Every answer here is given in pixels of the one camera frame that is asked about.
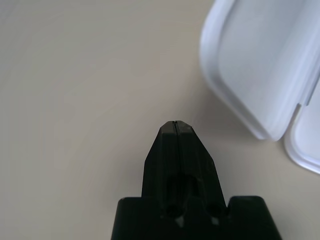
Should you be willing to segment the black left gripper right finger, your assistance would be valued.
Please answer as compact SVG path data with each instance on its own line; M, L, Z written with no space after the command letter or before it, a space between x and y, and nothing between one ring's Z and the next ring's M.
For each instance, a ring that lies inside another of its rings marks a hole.
M207 209L225 209L215 163L189 124L176 122L182 172L191 178L192 195L200 198Z

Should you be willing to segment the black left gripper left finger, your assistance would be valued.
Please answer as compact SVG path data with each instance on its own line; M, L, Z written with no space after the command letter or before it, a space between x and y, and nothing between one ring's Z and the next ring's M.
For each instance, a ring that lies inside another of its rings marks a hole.
M142 197L154 198L170 218L181 216L180 157L175 121L160 127L144 161Z

